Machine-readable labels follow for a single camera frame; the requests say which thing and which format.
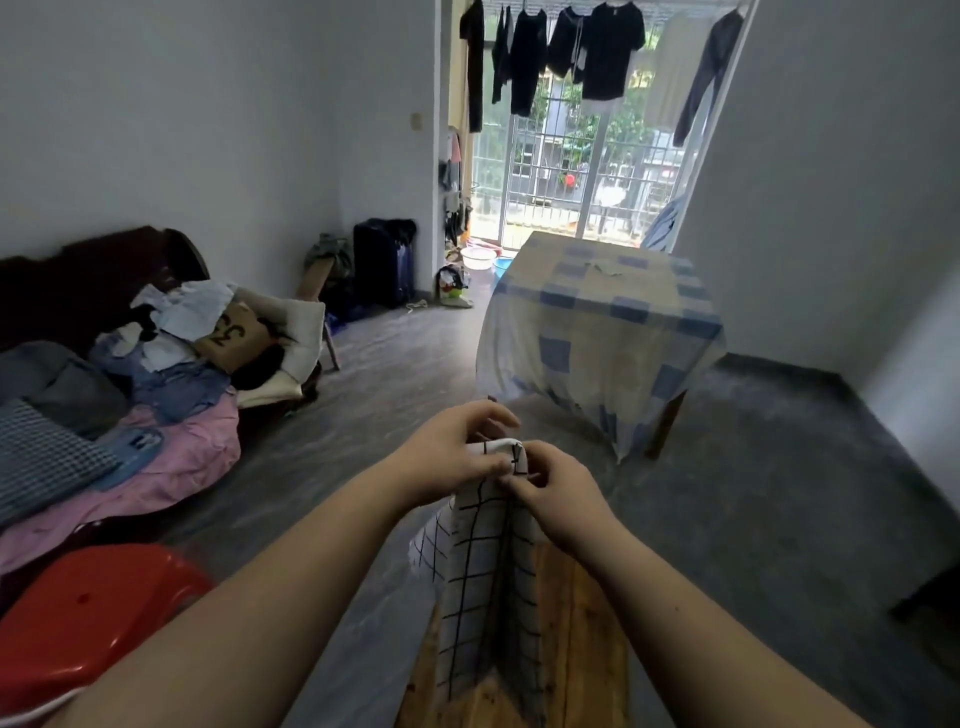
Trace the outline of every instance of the left hand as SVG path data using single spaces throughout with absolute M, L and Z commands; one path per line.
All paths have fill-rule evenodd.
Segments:
M 445 409 L 434 415 L 383 462 L 403 483 L 406 508 L 452 496 L 471 480 L 513 472 L 510 457 L 503 452 L 474 455 L 467 442 L 506 437 L 504 426 L 520 421 L 502 404 L 478 400 Z

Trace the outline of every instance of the red plastic stool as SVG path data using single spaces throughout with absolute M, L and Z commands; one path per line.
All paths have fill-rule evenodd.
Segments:
M 92 546 L 50 566 L 0 619 L 0 716 L 91 685 L 213 588 L 163 546 Z

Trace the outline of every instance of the hand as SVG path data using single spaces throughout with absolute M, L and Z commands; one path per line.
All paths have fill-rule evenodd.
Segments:
M 580 559 L 594 536 L 618 524 L 616 516 L 579 460 L 549 443 L 523 446 L 531 479 L 511 474 L 502 481 L 526 503 L 550 541 Z
M 409 510 L 452 496 L 471 480 L 512 473 L 506 453 L 474 455 L 465 445 L 506 437 L 504 426 L 519 425 L 513 412 L 490 400 L 450 407 L 431 417 L 384 461 L 403 482 L 403 506 Z

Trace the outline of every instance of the dark blue suitcase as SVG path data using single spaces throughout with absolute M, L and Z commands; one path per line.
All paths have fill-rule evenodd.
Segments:
M 372 217 L 353 227 L 354 291 L 360 303 L 395 308 L 414 298 L 413 220 Z

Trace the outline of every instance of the concrete floor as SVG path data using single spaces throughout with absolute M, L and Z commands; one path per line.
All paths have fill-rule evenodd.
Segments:
M 481 278 L 472 310 L 393 311 L 338 334 L 344 370 L 324 375 L 320 399 L 174 509 L 165 542 L 226 577 L 428 416 L 475 397 Z M 957 724 L 960 687 L 885 613 L 960 555 L 960 527 L 840 382 L 728 357 L 690 390 L 660 461 L 619 467 L 549 402 L 515 411 L 522 437 L 580 458 L 639 538 L 876 726 Z M 432 606 L 406 560 L 428 515 L 391 535 L 286 726 L 393 725 Z M 636 660 L 631 715 L 672 725 Z

